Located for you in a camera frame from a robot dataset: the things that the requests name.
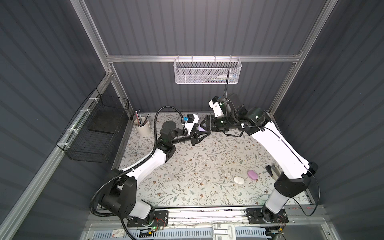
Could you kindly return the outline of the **white earbud case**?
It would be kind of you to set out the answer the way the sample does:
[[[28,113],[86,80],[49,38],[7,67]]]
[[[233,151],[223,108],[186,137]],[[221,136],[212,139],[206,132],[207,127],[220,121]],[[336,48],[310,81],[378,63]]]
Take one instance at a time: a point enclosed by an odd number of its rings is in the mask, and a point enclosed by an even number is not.
[[[239,176],[234,177],[234,182],[238,185],[243,185],[245,183],[245,180]]]

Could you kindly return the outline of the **pink earbud charging case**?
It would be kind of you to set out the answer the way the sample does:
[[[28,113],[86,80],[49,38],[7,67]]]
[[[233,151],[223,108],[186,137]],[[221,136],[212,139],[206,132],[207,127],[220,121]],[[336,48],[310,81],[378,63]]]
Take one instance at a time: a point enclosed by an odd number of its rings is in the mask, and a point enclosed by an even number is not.
[[[255,171],[253,171],[253,170],[249,170],[249,171],[247,172],[247,175],[248,175],[248,177],[249,177],[250,179],[252,179],[252,180],[254,180],[254,181],[258,180],[258,178],[259,178],[258,174],[257,174]]]

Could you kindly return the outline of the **lavender earbud case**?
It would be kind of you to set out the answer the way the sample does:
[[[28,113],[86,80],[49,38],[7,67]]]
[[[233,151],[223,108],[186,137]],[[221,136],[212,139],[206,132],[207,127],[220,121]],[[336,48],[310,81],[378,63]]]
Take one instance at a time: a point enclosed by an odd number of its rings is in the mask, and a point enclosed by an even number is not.
[[[198,127],[197,127],[197,131],[198,131],[200,134],[210,134],[210,133],[211,133],[209,130],[206,130],[205,128],[201,127],[200,125],[198,125]]]

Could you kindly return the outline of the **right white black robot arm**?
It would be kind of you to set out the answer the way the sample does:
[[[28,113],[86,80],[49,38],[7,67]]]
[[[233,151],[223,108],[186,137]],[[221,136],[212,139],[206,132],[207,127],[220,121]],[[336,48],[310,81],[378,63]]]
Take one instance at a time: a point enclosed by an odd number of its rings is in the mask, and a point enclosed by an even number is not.
[[[290,198],[305,191],[314,178],[318,166],[304,159],[279,132],[271,117],[261,108],[249,110],[236,94],[213,97],[209,101],[214,113],[204,119],[210,132],[237,129],[254,138],[275,159],[282,173],[263,206],[265,217],[275,217]]]

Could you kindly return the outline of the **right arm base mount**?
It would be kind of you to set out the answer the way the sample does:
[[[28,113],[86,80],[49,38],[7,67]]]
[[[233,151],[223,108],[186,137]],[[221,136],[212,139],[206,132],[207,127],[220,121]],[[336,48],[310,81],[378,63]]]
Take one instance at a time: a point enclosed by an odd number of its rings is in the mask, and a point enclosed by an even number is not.
[[[274,214],[264,207],[247,208],[245,214],[250,224],[286,224],[289,222],[285,209]]]

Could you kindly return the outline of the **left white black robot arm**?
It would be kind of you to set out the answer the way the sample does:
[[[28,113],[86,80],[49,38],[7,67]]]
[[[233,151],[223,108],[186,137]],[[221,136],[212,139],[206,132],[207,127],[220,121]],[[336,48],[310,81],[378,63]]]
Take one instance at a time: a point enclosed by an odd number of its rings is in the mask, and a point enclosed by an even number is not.
[[[211,134],[196,123],[185,123],[185,126],[186,129],[178,129],[175,122],[165,122],[160,130],[160,137],[155,137],[155,149],[151,153],[128,168],[112,170],[107,182],[95,194],[98,204],[110,213],[94,211],[93,214],[102,217],[117,216],[120,219],[134,217],[151,222],[155,210],[151,204],[137,198],[139,184],[174,155],[175,144],[190,141],[194,146]]]

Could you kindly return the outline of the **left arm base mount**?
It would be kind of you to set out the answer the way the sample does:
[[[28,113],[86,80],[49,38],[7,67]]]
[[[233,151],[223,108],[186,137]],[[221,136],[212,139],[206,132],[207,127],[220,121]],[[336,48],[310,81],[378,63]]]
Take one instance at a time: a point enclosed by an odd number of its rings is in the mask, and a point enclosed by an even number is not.
[[[168,225],[169,211],[154,210],[145,219],[137,217],[128,218],[127,227],[166,227]]]

